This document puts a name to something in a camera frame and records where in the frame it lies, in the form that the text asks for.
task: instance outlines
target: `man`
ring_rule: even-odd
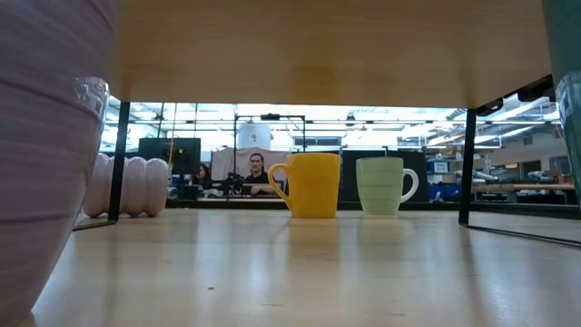
[[[251,174],[246,176],[244,183],[249,184],[268,184],[269,176],[264,171],[264,157],[262,154],[251,154]],[[251,189],[252,195],[274,194],[274,190],[270,186],[253,186]]]
[[[269,183],[269,176],[264,171],[264,157],[262,154],[251,154],[251,174],[244,179],[245,183]]]

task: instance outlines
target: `wooden table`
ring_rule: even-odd
[[[551,74],[540,1],[123,0],[124,101],[476,108]]]
[[[338,216],[174,209],[73,233],[30,321],[19,327],[547,327],[581,320],[577,249],[474,233],[457,227],[456,212]],[[572,220],[472,219],[581,237]]]

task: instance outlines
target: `black monitor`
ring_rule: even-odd
[[[139,139],[139,155],[145,160],[160,158],[169,163],[171,149],[172,139],[169,138]],[[172,174],[198,173],[200,170],[200,139],[174,138],[172,162]]]

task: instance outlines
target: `white cylinder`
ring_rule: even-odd
[[[246,124],[238,132],[239,149],[260,147],[271,149],[271,126],[269,124]]]
[[[107,187],[111,188],[111,179],[107,174],[109,157],[105,154],[97,155],[94,163],[93,176],[84,196],[83,212],[89,217],[98,217],[107,212],[105,196],[109,194]]]
[[[129,175],[127,172],[127,164],[129,163],[129,159],[124,158],[123,160],[123,182],[121,185],[121,200],[119,202],[119,213],[127,213],[127,198],[130,196],[129,190],[127,189],[127,180],[129,179]]]
[[[151,159],[145,165],[145,195],[144,211],[150,217],[160,214],[165,208],[167,199],[167,175],[169,167],[162,159]]]
[[[127,192],[125,198],[125,211],[132,217],[139,215],[145,207],[146,177],[145,159],[133,157],[129,159],[127,171],[123,177],[127,176],[126,184],[123,186]]]

